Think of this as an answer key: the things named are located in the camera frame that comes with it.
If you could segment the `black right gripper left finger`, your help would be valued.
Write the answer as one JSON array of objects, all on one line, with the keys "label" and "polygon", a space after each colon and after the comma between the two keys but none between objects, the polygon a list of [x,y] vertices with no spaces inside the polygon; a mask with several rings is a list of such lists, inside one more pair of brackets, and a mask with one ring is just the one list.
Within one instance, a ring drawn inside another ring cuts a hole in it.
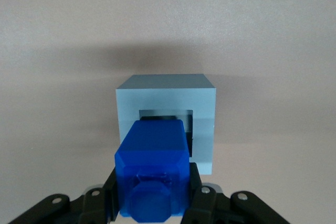
[{"label": "black right gripper left finger", "polygon": [[103,186],[75,200],[65,194],[49,195],[10,223],[112,223],[118,213],[117,176],[113,170]]}]

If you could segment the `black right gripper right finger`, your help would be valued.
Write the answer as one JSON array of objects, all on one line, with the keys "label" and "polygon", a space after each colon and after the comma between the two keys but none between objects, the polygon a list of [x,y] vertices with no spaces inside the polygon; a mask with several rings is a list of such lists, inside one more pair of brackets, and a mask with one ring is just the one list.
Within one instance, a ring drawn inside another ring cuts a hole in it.
[{"label": "black right gripper right finger", "polygon": [[230,197],[202,184],[196,163],[190,163],[190,206],[182,223],[288,223],[284,217],[249,191]]}]

